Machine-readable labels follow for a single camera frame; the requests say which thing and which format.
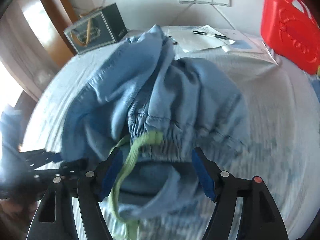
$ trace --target red container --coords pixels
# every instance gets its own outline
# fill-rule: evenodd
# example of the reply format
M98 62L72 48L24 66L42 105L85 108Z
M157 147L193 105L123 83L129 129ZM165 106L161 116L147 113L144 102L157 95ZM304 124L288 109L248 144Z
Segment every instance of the red container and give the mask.
M309 74L316 74L320 65L320 29L302 0L265 0L261 36L265 43Z

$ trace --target black pen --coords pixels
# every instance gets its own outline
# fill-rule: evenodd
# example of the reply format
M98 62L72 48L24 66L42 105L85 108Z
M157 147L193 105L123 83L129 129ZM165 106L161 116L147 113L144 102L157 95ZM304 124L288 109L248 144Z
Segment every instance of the black pen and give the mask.
M219 35L219 34L212 35L212 34L209 34L209 33L199 32L199 31L192 31L192 33L199 34L199 35L204 35L204 36L215 37L215 38L223 39L223 40L230 40L228 37L223 36L223 35Z

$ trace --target green drawstring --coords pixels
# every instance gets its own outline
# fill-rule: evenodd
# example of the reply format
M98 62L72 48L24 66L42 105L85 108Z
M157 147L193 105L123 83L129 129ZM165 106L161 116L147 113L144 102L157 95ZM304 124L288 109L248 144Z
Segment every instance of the green drawstring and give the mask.
M114 147L120 147L128 142L130 142L130 135L123 137ZM126 225L125 237L129 240L136 240L137 239L139 221L137 221L137 220L125 221L119 215L118 199L119 199L119 192L120 192L121 184L124 181L124 179L131 173L133 168L135 167L137 160L138 160L138 157L139 157L140 148L144 145L159 145L162 142L163 142L163 133L158 132L158 131L151 131L148 133L144 133L140 137L136 138L130 148L130 152L128 154L128 157L125 160L125 163L123 164L122 169L120 170L120 172L116 178L115 184L111 190L109 206L111 208L113 215L119 221L125 223L125 225Z

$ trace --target dark gift box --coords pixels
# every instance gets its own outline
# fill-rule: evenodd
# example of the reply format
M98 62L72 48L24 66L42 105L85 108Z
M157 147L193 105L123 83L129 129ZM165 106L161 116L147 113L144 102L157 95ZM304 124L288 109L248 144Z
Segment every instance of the dark gift box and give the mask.
M118 42L128 33L115 3L81 17L64 30L78 54Z

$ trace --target tiled wall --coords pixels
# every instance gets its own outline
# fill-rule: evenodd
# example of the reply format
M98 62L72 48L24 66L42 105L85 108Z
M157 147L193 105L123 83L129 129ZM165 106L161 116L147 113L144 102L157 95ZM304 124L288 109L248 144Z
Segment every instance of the tiled wall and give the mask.
M205 25L235 28L259 35L264 0L232 0L231 7L180 4L178 0L70 0L81 13L116 2L129 29L146 29L154 24Z

